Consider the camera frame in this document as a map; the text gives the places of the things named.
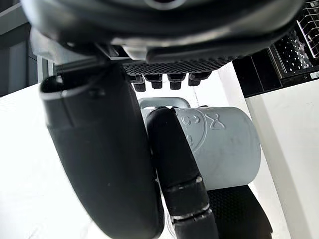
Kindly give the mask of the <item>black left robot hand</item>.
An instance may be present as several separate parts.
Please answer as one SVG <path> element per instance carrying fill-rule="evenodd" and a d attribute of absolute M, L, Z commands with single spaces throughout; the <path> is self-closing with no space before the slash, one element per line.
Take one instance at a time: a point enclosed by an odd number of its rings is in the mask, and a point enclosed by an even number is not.
<path fill-rule="evenodd" d="M 207 190 L 174 110 L 146 120 L 160 187 L 179 239 L 269 239 L 272 228 L 247 185 Z"/>

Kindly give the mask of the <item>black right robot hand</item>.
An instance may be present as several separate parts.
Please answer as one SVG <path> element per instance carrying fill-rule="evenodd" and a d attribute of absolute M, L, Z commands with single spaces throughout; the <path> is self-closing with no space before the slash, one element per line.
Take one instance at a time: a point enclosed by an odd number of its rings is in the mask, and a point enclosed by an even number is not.
<path fill-rule="evenodd" d="M 295 24 L 302 0 L 24 0 L 32 48 L 57 73 L 40 84 L 46 125 L 88 215 L 113 239 L 156 239 L 167 209 L 133 84 L 196 86 Z"/>

